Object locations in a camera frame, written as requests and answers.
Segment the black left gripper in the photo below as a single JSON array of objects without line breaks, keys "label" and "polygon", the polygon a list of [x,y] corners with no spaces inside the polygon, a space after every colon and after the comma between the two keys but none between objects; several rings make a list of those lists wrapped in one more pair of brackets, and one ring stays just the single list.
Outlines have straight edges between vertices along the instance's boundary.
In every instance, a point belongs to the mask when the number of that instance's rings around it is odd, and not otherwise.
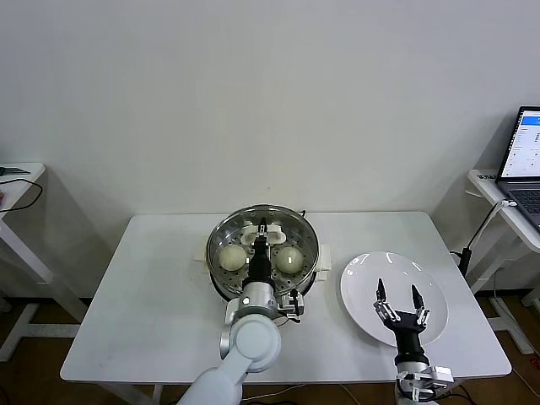
[{"label": "black left gripper", "polygon": [[266,217],[262,217],[253,244],[254,256],[250,260],[249,265],[248,278],[251,281],[272,280],[272,264],[268,257],[268,232],[266,226]]}]

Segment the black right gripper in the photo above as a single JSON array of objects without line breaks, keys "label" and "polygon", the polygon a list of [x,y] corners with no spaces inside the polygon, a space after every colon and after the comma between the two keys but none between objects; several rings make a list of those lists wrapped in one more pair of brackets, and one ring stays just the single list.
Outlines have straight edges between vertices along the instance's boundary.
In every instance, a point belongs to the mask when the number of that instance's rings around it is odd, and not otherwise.
[{"label": "black right gripper", "polygon": [[397,344],[396,364],[405,362],[426,363],[424,349],[419,335],[425,330],[430,310],[425,307],[424,299],[417,287],[412,285],[413,306],[415,313],[395,312],[387,301],[386,289],[381,278],[378,279],[373,304],[375,313],[385,322],[390,322],[390,330],[394,333]]}]

